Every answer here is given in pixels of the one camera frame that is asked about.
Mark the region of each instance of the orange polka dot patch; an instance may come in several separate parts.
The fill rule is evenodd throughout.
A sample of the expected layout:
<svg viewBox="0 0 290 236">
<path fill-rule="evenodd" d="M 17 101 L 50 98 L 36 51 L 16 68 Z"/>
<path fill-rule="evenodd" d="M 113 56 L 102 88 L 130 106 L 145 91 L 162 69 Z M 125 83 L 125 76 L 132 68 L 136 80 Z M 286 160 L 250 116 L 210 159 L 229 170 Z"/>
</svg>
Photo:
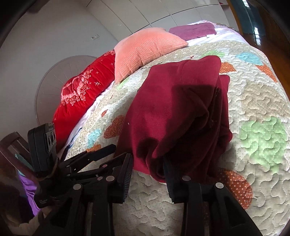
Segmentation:
<svg viewBox="0 0 290 236">
<path fill-rule="evenodd" d="M 223 183 L 235 199 L 246 210 L 249 208 L 253 192 L 249 182 L 240 174 L 227 169 L 219 169 L 218 181 Z"/>
<path fill-rule="evenodd" d="M 108 110 L 103 111 L 102 114 L 101 114 L 101 117 L 103 117 L 107 113 L 107 111 Z"/>
<path fill-rule="evenodd" d="M 267 76 L 269 76 L 274 82 L 278 82 L 275 75 L 272 73 L 271 69 L 266 66 L 265 63 L 263 63 L 264 65 L 262 66 L 259 66 L 259 65 L 256 65 L 256 67 L 258 67 L 258 69 L 262 72 L 264 72 Z"/>
<path fill-rule="evenodd" d="M 236 71 L 232 64 L 228 62 L 222 62 L 222 66 L 220 67 L 220 74 L 232 71 Z"/>
<path fill-rule="evenodd" d="M 104 138 L 109 139 L 109 138 L 113 138 L 120 135 L 124 120 L 125 120 L 125 117 L 122 115 L 114 119 L 113 123 L 104 132 Z"/>
<path fill-rule="evenodd" d="M 97 151 L 97 150 L 99 150 L 101 148 L 102 148 L 102 146 L 100 144 L 94 144 L 94 146 L 92 146 L 91 148 L 87 149 L 87 152 Z"/>
</svg>

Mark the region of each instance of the black clamp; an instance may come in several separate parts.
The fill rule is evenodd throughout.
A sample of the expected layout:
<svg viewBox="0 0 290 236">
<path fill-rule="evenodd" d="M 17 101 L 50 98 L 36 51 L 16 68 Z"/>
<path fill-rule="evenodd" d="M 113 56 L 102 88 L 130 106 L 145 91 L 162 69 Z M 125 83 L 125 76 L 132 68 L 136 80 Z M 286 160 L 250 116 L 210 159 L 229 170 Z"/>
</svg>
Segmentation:
<svg viewBox="0 0 290 236">
<path fill-rule="evenodd" d="M 222 184 L 194 183 L 163 157 L 169 197 L 184 203 L 181 236 L 262 236 L 250 216 Z"/>
<path fill-rule="evenodd" d="M 35 236 L 113 236 L 112 204 L 122 204 L 133 169 L 133 156 L 121 154 L 98 169 L 79 172 L 92 161 L 115 152 L 109 145 L 98 151 L 83 152 L 58 164 L 52 177 L 40 181 L 35 194 L 38 207 L 55 205 Z"/>
</svg>

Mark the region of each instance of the light blue patch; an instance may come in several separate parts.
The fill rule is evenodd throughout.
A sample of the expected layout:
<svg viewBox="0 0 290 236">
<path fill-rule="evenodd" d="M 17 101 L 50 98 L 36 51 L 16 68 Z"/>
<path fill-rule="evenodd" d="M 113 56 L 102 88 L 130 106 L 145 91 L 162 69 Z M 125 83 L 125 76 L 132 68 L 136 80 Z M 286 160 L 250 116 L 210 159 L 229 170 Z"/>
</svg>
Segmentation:
<svg viewBox="0 0 290 236">
<path fill-rule="evenodd" d="M 241 54 L 236 55 L 236 58 L 239 58 L 242 61 L 252 63 L 255 65 L 259 65 L 259 66 L 263 65 L 263 62 L 261 61 L 261 59 L 257 55 L 250 52 L 242 52 Z"/>
<path fill-rule="evenodd" d="M 88 148 L 92 148 L 98 139 L 101 136 L 101 130 L 96 129 L 88 135 Z"/>
<path fill-rule="evenodd" d="M 29 169 L 31 169 L 32 171 L 34 171 L 33 167 L 27 162 L 27 160 L 24 159 L 23 156 L 21 156 L 20 154 L 15 154 L 15 157 L 24 165 L 26 165 Z M 24 174 L 22 174 L 20 171 L 18 171 L 18 173 L 22 176 L 25 177 Z"/>
</svg>

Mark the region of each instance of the green patch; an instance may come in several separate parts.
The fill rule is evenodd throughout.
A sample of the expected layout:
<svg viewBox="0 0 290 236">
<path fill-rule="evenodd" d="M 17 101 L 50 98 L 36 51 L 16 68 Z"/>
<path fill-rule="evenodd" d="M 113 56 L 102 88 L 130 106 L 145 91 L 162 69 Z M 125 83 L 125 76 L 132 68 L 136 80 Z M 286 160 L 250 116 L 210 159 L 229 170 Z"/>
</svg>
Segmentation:
<svg viewBox="0 0 290 236">
<path fill-rule="evenodd" d="M 221 51 L 217 51 L 217 50 L 210 50 L 202 55 L 202 57 L 205 57 L 205 56 L 218 56 L 221 58 L 221 57 L 225 56 L 225 53 L 221 52 Z"/>
<path fill-rule="evenodd" d="M 128 80 L 129 80 L 129 77 L 127 77 L 126 79 L 124 79 L 120 84 L 118 84 L 118 85 L 116 86 L 116 89 L 117 89 L 117 90 L 122 89 L 123 86 L 128 82 Z"/>
<path fill-rule="evenodd" d="M 272 116 L 269 121 L 246 121 L 240 129 L 240 139 L 250 161 L 278 173 L 284 158 L 287 134 L 281 121 Z"/>
</svg>

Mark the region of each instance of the white bedsheet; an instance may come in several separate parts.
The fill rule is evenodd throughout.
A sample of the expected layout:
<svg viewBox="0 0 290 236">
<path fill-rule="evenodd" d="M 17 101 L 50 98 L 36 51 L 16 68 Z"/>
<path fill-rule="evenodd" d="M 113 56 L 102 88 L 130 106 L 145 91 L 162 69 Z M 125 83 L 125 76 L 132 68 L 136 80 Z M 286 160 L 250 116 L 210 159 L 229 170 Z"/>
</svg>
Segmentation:
<svg viewBox="0 0 290 236">
<path fill-rule="evenodd" d="M 217 32 L 217 34 L 211 34 L 211 35 L 208 35 L 207 37 L 201 37 L 197 39 L 188 40 L 187 41 L 188 47 L 197 45 L 197 44 L 213 43 L 213 42 L 218 42 L 218 41 L 223 41 L 223 40 L 231 40 L 231 41 L 237 41 L 237 42 L 248 44 L 247 41 L 238 32 L 223 25 L 217 25 L 213 22 L 206 21 L 206 20 L 201 20 L 201 21 L 192 23 L 190 25 L 195 25 L 195 24 L 200 24 L 200 23 L 205 23 L 205 22 L 212 23 L 215 27 L 215 31 Z"/>
</svg>

